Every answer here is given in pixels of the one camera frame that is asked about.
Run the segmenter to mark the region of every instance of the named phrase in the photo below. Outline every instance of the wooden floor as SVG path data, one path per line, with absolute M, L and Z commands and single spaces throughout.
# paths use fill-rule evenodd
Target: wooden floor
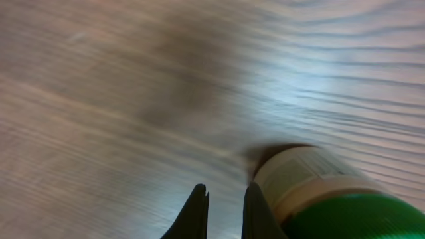
M 196 183 L 239 238 L 264 149 L 425 210 L 423 0 L 0 0 L 0 238 L 159 238 Z

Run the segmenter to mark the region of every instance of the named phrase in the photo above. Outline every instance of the bottle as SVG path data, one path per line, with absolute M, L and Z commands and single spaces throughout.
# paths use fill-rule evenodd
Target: bottle
M 288 238 L 425 238 L 425 216 L 327 150 L 273 156 L 258 183 Z

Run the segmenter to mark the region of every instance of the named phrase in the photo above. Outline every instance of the white label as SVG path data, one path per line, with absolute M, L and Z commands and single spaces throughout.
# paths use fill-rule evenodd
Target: white label
M 324 149 L 296 147 L 272 157 L 259 170 L 255 181 L 260 185 L 267 203 L 274 208 L 290 191 L 313 179 L 338 176 L 367 176 L 338 160 Z

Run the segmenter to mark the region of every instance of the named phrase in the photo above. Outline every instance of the black object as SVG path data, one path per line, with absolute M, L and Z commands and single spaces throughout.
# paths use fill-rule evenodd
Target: black object
M 205 185 L 193 189 L 175 222 L 162 239 L 207 238 L 209 193 Z M 288 238 L 274 220 L 257 183 L 251 182 L 245 192 L 242 239 Z

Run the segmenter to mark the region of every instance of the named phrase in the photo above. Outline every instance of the green bottle cap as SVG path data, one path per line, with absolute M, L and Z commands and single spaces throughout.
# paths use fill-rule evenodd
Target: green bottle cap
M 291 239 L 425 238 L 425 216 L 389 195 L 351 194 L 308 207 L 282 229 Z

